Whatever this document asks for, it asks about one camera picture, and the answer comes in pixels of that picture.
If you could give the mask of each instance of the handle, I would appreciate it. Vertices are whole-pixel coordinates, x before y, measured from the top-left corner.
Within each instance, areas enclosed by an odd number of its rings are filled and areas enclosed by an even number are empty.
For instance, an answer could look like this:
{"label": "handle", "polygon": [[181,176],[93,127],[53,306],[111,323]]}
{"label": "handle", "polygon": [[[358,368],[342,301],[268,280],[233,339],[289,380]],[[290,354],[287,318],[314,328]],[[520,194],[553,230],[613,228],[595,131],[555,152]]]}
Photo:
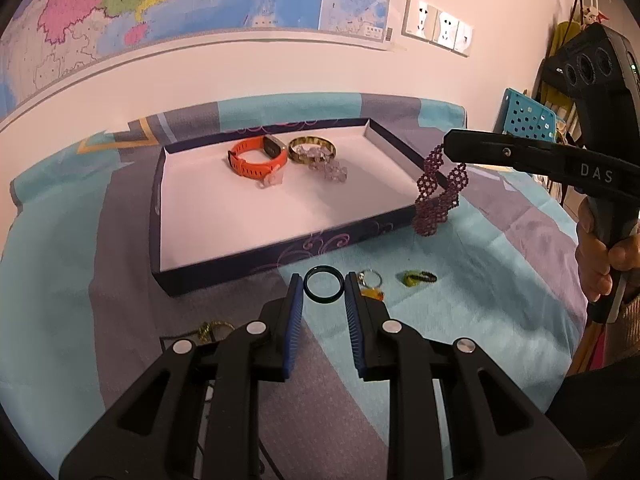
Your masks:
{"label": "handle", "polygon": [[[613,203],[601,198],[588,197],[589,207],[593,213],[594,234],[607,249],[635,234],[638,228],[640,209],[628,204]],[[611,269],[613,294],[601,296],[596,303],[587,308],[589,318],[596,323],[613,323],[618,318],[620,303],[626,289],[626,272]]]}

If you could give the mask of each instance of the person's hand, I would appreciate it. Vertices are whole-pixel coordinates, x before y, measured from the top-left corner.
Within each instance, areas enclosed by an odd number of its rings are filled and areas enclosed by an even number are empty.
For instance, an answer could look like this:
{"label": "person's hand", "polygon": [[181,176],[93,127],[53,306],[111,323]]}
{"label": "person's hand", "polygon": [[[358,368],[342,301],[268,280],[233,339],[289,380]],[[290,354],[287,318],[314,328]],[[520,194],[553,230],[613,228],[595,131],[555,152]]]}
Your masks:
{"label": "person's hand", "polygon": [[640,235],[635,235],[616,244],[611,250],[593,234],[593,215],[585,198],[578,208],[578,262],[580,287],[587,300],[598,301],[601,295],[612,291],[611,267],[631,270],[627,278],[624,300],[632,300],[640,292]]}

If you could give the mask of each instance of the blue plastic basket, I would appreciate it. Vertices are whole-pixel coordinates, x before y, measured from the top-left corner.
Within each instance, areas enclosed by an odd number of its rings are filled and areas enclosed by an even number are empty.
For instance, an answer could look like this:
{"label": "blue plastic basket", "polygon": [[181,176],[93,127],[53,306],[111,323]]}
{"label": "blue plastic basket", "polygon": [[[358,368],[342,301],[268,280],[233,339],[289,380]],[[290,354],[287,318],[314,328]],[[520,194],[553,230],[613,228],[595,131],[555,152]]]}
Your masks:
{"label": "blue plastic basket", "polygon": [[556,114],[549,108],[514,89],[506,89],[498,119],[498,124],[503,125],[502,132],[556,142],[556,120]]}

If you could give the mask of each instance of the screw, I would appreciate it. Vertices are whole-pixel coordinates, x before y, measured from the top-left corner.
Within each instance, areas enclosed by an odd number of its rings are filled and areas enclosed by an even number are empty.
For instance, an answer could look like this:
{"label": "screw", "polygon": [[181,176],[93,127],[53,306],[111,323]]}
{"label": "screw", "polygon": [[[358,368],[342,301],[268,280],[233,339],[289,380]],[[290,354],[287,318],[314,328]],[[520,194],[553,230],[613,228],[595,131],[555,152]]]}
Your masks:
{"label": "screw", "polygon": [[177,354],[188,354],[193,348],[193,343],[188,339],[180,339],[176,341],[172,347]]}
{"label": "screw", "polygon": [[382,330],[389,334],[397,334],[402,330],[402,325],[395,319],[389,319],[382,324]]}
{"label": "screw", "polygon": [[246,331],[252,335],[262,334],[265,330],[267,326],[261,321],[252,321],[246,326]]}
{"label": "screw", "polygon": [[459,339],[456,346],[458,350],[465,354],[471,354],[476,349],[476,343],[467,338]]}

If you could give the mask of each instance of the orange watch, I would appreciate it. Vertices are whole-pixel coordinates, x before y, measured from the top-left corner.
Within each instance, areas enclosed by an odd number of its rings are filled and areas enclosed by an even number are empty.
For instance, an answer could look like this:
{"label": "orange watch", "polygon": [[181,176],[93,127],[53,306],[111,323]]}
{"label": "orange watch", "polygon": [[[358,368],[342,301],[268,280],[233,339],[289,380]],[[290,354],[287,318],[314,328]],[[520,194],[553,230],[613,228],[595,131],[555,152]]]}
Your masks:
{"label": "orange watch", "polygon": [[[254,164],[238,156],[253,150],[264,150],[271,160]],[[238,175],[255,180],[262,180],[276,168],[282,168],[288,158],[287,147],[270,135],[241,140],[229,151],[228,156],[229,164]]]}

